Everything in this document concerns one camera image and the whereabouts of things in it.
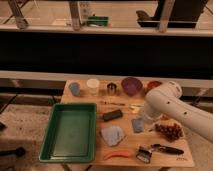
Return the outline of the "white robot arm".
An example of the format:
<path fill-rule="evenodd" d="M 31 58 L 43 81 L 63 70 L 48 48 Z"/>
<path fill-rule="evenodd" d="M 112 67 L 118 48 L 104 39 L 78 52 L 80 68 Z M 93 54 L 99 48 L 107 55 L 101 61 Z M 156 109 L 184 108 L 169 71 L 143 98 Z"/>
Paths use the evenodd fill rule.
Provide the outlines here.
<path fill-rule="evenodd" d="M 213 143 L 213 114 L 181 101 L 181 96 L 181 86 L 173 81 L 151 89 L 145 95 L 142 118 L 153 124 L 166 114 Z"/>

